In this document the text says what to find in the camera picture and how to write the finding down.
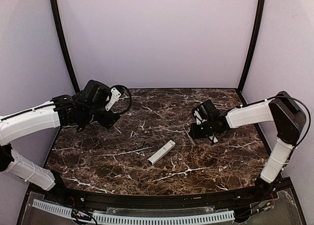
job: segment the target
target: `brown marble surface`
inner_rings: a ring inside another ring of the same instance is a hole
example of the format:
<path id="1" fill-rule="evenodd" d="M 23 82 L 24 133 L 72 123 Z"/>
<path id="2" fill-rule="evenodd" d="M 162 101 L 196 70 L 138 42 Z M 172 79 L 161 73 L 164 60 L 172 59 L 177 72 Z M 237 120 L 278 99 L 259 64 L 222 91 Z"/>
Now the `brown marble surface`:
<path id="1" fill-rule="evenodd" d="M 107 130 L 97 122 L 77 133 L 63 127 L 46 168 L 69 188 L 123 195 L 187 195 L 252 186 L 268 158 L 253 125 L 208 139 L 187 133 L 191 110 L 211 99 L 220 110 L 241 104 L 233 89 L 135 89 L 131 110 Z M 122 98 L 115 108 L 124 108 Z M 176 145 L 151 166 L 147 159 L 169 140 Z"/>

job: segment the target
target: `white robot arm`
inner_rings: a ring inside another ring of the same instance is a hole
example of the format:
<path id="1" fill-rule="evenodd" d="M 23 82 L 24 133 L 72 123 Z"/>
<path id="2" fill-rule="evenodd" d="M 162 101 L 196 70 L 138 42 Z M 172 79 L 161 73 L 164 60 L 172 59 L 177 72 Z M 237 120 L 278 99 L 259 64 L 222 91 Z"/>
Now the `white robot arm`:
<path id="1" fill-rule="evenodd" d="M 82 131 L 92 119 L 109 129 L 131 106 L 130 98 L 127 110 L 121 113 L 110 110 L 124 90 L 127 88 L 121 85 L 109 88 L 90 80 L 85 89 L 74 96 L 62 95 L 32 109 L 0 116 L 0 171 L 14 174 L 45 191 L 57 187 L 61 189 L 64 184 L 57 172 L 24 158 L 11 147 L 10 142 L 37 131 L 72 123 L 76 123 L 77 130 Z"/>
<path id="2" fill-rule="evenodd" d="M 269 193 L 272 183 L 288 164 L 306 123 L 304 112 L 285 91 L 255 104 L 241 105 L 224 114 L 216 109 L 211 100 L 207 100 L 194 108 L 192 114 L 196 123 L 191 125 L 191 137 L 210 138 L 213 142 L 217 133 L 228 129 L 267 121 L 275 122 L 278 130 L 277 141 L 255 183 L 260 187 L 258 191 L 262 191 L 262 194 Z"/>

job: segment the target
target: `curved black frame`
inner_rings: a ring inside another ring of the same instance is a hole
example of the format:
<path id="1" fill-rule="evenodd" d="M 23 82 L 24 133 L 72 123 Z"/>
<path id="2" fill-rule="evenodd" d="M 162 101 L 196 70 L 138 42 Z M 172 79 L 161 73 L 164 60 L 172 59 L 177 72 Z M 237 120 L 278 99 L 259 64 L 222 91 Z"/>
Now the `curved black frame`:
<path id="1" fill-rule="evenodd" d="M 73 65 L 71 63 L 67 43 L 65 41 L 64 32 L 63 32 L 62 23 L 61 23 L 61 18 L 60 18 L 60 14 L 59 14 L 58 2 L 57 2 L 57 0 L 50 0 L 50 3 L 51 3 L 51 9 L 52 9 L 52 13 L 53 13 L 54 24 L 55 24 L 55 28 L 57 30 L 63 58 L 64 58 L 66 66 L 67 66 L 67 70 L 68 70 L 74 91 L 76 93 L 78 93 L 80 91 L 80 88 L 78 85 L 78 80 L 75 76 Z"/>
<path id="2" fill-rule="evenodd" d="M 296 202 L 298 212 L 303 225 L 306 225 L 304 214 L 297 197 L 296 191 L 293 187 L 289 177 L 282 178 L 275 184 L 276 191 L 291 189 L 293 198 Z M 107 208 L 129 208 L 129 209 L 186 209 L 198 207 L 214 206 L 215 210 L 229 209 L 235 210 L 239 213 L 250 208 L 250 204 L 255 202 L 252 199 L 238 199 L 238 196 L 249 195 L 254 190 L 254 187 L 241 188 L 231 191 L 222 191 L 215 193 L 206 193 L 198 195 L 186 196 L 126 196 L 115 194 L 103 194 L 85 192 L 79 190 L 68 189 L 68 192 L 74 197 L 76 208 L 85 209 L 88 211 L 103 210 Z M 44 199 L 54 202 L 54 200 L 47 195 L 47 192 L 30 184 L 25 194 L 23 204 L 20 210 L 17 224 L 22 223 L 23 214 L 27 205 L 27 200 L 30 192 L 40 193 L 45 195 Z"/>

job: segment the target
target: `white rectangular block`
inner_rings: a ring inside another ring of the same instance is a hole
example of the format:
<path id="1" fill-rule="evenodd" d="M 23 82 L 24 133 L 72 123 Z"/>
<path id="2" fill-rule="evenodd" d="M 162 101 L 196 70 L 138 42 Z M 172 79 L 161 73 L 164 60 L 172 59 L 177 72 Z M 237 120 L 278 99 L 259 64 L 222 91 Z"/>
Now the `white rectangular block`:
<path id="1" fill-rule="evenodd" d="M 165 154 L 167 154 L 174 146 L 176 143 L 172 140 L 166 143 L 161 149 L 159 149 L 154 155 L 152 155 L 149 159 L 148 162 L 151 165 L 154 165 L 157 163 L 158 160 L 160 160 Z"/>

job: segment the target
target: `white wall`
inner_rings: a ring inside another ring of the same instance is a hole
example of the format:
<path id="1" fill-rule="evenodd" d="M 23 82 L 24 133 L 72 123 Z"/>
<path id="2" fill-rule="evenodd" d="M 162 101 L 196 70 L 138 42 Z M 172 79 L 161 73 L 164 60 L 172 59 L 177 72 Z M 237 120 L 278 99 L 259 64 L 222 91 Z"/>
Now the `white wall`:
<path id="1" fill-rule="evenodd" d="M 314 0 L 265 0 L 261 30 L 244 88 L 248 102 L 286 90 L 314 109 Z M 273 124 L 262 129 L 271 144 Z M 284 171 L 290 176 L 307 223 L 314 225 L 314 128 Z"/>
<path id="2" fill-rule="evenodd" d="M 59 0 L 80 87 L 237 87 L 258 0 Z"/>
<path id="3" fill-rule="evenodd" d="M 73 94 L 53 22 L 50 0 L 0 0 L 0 115 Z M 42 165 L 56 130 L 12 142 Z M 0 225 L 16 224 L 28 184 L 0 173 Z"/>

